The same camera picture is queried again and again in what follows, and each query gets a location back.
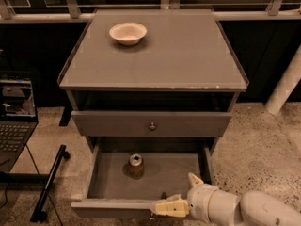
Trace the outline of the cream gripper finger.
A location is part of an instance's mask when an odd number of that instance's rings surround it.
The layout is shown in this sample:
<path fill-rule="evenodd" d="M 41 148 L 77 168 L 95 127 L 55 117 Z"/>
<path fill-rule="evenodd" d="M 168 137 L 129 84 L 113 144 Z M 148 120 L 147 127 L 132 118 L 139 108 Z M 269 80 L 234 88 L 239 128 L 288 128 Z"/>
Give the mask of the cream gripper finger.
<path fill-rule="evenodd" d="M 189 214 L 188 202 L 180 194 L 152 202 L 150 210 L 155 215 L 174 218 L 185 218 Z"/>
<path fill-rule="evenodd" d="M 199 186 L 204 184 L 204 182 L 192 172 L 188 173 L 188 181 L 190 186 Z"/>

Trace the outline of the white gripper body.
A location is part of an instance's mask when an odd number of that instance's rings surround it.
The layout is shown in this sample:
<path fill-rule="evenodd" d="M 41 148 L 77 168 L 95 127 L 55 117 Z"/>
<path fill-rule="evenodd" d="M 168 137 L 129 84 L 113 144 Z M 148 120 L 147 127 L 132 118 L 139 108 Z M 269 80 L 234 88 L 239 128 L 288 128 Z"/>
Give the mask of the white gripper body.
<path fill-rule="evenodd" d="M 189 206 L 190 215 L 205 223 L 209 223 L 209 202 L 215 191 L 218 190 L 217 186 L 208 184 L 200 184 L 193 186 L 187 194 L 187 202 Z"/>

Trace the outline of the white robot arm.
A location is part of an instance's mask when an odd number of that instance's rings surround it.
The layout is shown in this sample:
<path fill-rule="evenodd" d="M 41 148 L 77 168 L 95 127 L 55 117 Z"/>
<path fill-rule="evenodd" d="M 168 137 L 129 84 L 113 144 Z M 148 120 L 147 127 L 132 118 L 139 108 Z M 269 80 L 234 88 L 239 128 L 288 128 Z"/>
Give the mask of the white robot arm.
<path fill-rule="evenodd" d="M 150 210 L 158 216 L 193 219 L 217 226 L 301 226 L 301 214 L 284 202 L 260 191 L 237 196 L 205 184 L 188 173 L 191 186 L 187 199 L 180 194 L 153 202 Z"/>

